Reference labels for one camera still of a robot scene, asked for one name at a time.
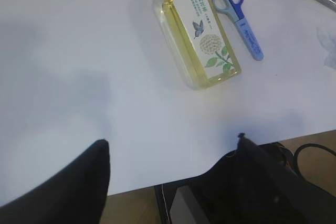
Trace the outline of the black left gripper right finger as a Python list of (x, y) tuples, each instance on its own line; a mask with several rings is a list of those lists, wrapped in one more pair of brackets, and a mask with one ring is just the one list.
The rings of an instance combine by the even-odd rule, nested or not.
[(171, 223), (335, 223), (335, 197), (239, 134), (232, 156), (176, 190)]

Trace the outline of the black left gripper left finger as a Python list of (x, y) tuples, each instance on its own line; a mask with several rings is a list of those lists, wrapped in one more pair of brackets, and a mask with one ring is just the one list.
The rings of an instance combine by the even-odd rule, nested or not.
[(109, 143), (98, 140), (52, 178), (2, 206), (1, 223), (99, 223), (109, 182)]

